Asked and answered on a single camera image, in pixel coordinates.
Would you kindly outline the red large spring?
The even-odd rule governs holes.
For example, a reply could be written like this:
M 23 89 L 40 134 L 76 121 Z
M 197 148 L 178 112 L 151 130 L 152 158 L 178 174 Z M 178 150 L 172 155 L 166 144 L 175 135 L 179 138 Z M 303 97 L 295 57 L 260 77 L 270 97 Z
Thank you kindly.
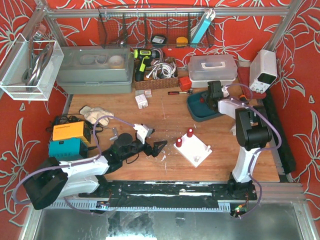
M 187 132 L 187 134 L 186 134 L 187 137 L 188 137 L 188 138 L 191 138 L 191 137 L 193 136 L 193 134 L 194 134 L 194 130 L 193 130 L 192 128 L 189 128 L 189 129 L 188 129 L 188 132 Z

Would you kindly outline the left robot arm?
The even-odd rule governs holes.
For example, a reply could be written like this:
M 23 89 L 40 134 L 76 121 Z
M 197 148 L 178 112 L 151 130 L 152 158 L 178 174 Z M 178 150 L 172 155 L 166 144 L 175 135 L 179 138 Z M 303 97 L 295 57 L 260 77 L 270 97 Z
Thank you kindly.
M 33 208 L 42 210 L 57 199 L 94 193 L 103 185 L 102 176 L 117 171 L 124 161 L 141 152 L 157 157 L 167 143 L 163 140 L 150 145 L 129 133 L 122 133 L 100 155 L 74 161 L 58 161 L 55 157 L 46 159 L 22 185 Z

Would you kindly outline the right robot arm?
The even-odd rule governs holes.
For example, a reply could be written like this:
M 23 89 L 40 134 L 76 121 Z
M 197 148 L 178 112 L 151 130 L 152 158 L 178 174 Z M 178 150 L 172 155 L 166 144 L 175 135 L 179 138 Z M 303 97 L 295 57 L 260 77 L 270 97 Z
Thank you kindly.
M 211 110 L 235 120 L 235 136 L 240 148 L 236 165 L 227 181 L 227 193 L 238 199 L 254 189 L 253 171 L 257 158 L 272 139 L 265 108 L 250 106 L 244 100 L 231 97 L 218 80 L 207 83 L 207 91 L 202 97 Z

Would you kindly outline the grey metal bracket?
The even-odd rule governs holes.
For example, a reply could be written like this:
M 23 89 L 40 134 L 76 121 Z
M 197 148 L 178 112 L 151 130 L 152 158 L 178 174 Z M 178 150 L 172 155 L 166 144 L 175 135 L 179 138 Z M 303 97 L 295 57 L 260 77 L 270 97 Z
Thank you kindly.
M 112 137 L 110 137 L 109 140 L 110 140 L 110 141 L 115 141 L 115 140 L 118 139 L 118 137 L 119 137 L 119 135 L 118 135 L 118 130 L 117 130 L 116 127 L 113 127 L 113 128 L 112 128 Z

